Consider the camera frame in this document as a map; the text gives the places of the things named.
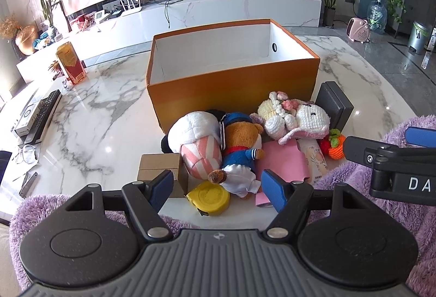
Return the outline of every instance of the ribbed gray surface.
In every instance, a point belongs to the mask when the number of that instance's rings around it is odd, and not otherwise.
[[[372,292],[342,290],[309,274],[290,247],[265,242],[257,231],[201,230],[183,230],[170,243],[150,245],[134,268],[106,285],[82,291],[61,291],[33,285],[22,294],[23,297],[350,295],[415,296],[404,285]]]

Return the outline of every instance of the pink fan heater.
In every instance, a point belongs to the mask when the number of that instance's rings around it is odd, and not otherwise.
[[[351,41],[369,42],[368,21],[360,18],[351,18],[347,26],[347,36]]]

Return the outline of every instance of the knitted toy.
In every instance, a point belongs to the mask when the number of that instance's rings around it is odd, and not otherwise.
[[[161,149],[164,153],[180,153],[188,173],[207,180],[222,162],[217,117],[204,111],[183,116],[162,139]]]
[[[330,119],[327,113],[311,102],[290,100],[283,92],[271,92],[260,104],[258,113],[250,117],[263,125],[272,139],[284,145],[291,138],[321,139],[328,134]]]
[[[339,160],[345,157],[342,150],[342,145],[345,141],[345,136],[338,129],[331,129],[329,135],[319,141],[321,152],[330,158]]]
[[[261,149],[263,128],[254,124],[243,113],[230,113],[223,118],[225,149],[222,167],[209,174],[209,181],[220,184],[231,194],[240,198],[256,193],[260,181],[256,180],[254,160],[261,159],[265,153]]]

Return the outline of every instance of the pink paper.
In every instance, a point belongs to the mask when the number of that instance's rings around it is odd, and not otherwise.
[[[306,156],[298,149],[296,139],[291,139],[281,146],[277,141],[262,144],[265,158],[256,161],[256,178],[261,180],[261,173],[265,169],[271,169],[284,181],[303,181],[310,177]],[[256,206],[269,207],[270,201],[263,192],[256,194]]]

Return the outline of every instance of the purple fuzzy blanket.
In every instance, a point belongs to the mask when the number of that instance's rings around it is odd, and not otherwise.
[[[409,145],[404,138],[404,132],[410,126],[436,129],[436,116],[412,118],[389,132],[382,141],[399,147],[415,147]],[[418,242],[419,256],[409,275],[407,284],[421,297],[436,297],[436,207],[407,204],[369,196],[371,169],[352,162],[346,162],[328,173],[315,183],[314,187],[315,189],[330,190],[336,183],[340,182],[345,182],[363,193],[411,231]],[[311,221],[326,215],[326,212],[314,212]]]
[[[23,265],[20,261],[19,247],[24,236],[31,231],[39,222],[45,219],[55,209],[64,204],[70,197],[66,195],[39,195],[27,198],[10,221],[9,227],[9,245],[12,263],[17,275],[18,283],[22,290],[28,288],[31,284]],[[127,225],[126,218],[122,212],[106,211],[106,217],[113,221]],[[161,215],[174,236],[179,234],[182,228],[198,228],[188,222],[172,219],[171,217]]]

